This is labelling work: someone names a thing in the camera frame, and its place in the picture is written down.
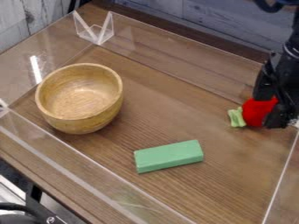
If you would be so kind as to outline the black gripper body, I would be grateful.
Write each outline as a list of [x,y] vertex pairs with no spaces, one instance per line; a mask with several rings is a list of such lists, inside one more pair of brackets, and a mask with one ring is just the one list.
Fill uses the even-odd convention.
[[286,43],[281,54],[270,56],[271,95],[283,105],[299,102],[299,45]]

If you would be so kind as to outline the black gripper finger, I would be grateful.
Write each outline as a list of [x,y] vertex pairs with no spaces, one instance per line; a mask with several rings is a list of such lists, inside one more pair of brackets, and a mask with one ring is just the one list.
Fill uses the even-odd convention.
[[257,101],[270,101],[275,95],[277,70],[273,59],[269,59],[261,67],[254,86],[253,97]]
[[285,129],[299,121],[299,98],[291,98],[286,102],[281,102],[273,97],[267,103],[271,107],[263,120],[265,127],[269,129]]

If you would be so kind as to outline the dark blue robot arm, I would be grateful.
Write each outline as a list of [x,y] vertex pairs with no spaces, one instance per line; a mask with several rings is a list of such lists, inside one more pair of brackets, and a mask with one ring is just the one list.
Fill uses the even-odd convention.
[[277,99],[274,107],[262,118],[269,129],[285,129],[299,121],[299,0],[254,0],[257,7],[266,13],[277,14],[291,7],[293,22],[290,34],[285,39],[281,52],[271,52],[262,64],[253,97],[258,102]]

